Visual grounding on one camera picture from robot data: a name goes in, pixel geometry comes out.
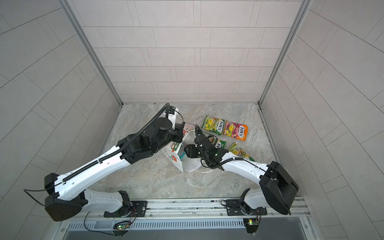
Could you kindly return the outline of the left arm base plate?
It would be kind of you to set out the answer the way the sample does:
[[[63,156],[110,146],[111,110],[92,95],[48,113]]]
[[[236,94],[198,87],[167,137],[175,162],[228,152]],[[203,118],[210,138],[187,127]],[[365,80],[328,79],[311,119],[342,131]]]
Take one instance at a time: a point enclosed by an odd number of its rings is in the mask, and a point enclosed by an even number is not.
[[[147,201],[132,201],[131,204],[123,205],[114,213],[104,212],[104,218],[141,218],[145,216]]]

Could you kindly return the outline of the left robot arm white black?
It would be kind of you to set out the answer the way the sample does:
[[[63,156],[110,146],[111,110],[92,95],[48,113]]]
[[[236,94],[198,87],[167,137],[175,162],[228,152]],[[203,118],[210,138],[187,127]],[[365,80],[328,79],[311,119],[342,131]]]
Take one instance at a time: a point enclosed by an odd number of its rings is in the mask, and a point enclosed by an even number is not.
[[[152,157],[170,142],[183,141],[185,123],[170,118],[150,121],[135,134],[118,141],[117,145],[93,161],[66,174],[45,176],[45,210],[55,222],[70,219],[81,212],[104,212],[106,218],[125,217],[133,212],[133,203],[126,191],[96,192],[89,186],[139,160]]]

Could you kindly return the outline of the green Fox's candy bag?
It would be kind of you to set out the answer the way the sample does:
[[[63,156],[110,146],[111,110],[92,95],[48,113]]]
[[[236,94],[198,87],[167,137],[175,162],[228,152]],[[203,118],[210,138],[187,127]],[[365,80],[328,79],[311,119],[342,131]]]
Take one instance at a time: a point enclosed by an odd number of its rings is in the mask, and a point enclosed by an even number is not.
[[[216,149],[224,149],[226,146],[226,141],[220,140],[214,135],[208,135],[208,139],[215,146]]]
[[[226,125],[226,120],[215,118],[212,116],[207,116],[204,120],[202,129],[213,132],[218,135],[222,135],[224,132],[224,127]]]
[[[237,145],[236,143],[233,143],[230,147],[229,147],[229,151],[232,152],[233,154],[235,154],[236,156],[238,157],[241,157],[241,158],[246,158],[252,162],[254,162],[255,160],[248,154],[246,153],[239,145]]]

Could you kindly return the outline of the orange Fox's candy bag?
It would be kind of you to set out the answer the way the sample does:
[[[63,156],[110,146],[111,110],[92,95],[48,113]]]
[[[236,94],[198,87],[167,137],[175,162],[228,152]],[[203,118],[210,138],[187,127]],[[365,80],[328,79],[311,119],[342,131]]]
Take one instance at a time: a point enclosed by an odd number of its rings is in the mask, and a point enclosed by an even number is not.
[[[225,128],[224,128],[224,135],[245,141],[248,134],[248,126],[243,124],[238,124],[234,122],[226,122]]]

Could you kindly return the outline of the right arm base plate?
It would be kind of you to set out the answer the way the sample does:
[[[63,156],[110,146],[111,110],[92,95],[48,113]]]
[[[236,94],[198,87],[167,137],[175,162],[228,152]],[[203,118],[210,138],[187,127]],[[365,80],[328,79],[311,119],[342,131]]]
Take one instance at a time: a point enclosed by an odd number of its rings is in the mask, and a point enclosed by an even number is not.
[[[238,199],[221,200],[220,204],[227,210],[228,216],[266,216],[267,209],[264,207],[252,209],[244,201]]]

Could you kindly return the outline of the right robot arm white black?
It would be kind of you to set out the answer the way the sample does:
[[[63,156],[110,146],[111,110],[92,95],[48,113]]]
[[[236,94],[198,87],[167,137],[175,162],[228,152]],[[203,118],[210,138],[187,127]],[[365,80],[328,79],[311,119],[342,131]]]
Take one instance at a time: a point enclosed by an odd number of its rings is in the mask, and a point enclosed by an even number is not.
[[[260,164],[226,149],[217,149],[205,135],[197,134],[194,142],[185,147],[187,157],[197,157],[212,170],[233,172],[260,186],[258,190],[246,189],[239,198],[237,209],[244,215],[253,215],[256,209],[268,206],[282,215],[291,214],[299,187],[278,162]]]

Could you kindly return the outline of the white floral paper bag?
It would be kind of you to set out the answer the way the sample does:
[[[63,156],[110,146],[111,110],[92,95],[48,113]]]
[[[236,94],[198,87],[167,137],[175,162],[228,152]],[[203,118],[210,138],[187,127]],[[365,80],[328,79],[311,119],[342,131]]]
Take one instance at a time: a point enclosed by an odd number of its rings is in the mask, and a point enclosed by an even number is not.
[[[181,143],[170,142],[162,149],[162,152],[182,173],[189,173],[200,168],[202,164],[200,158],[189,158],[184,150],[187,145],[195,144],[195,127],[185,125],[183,134],[183,141]]]

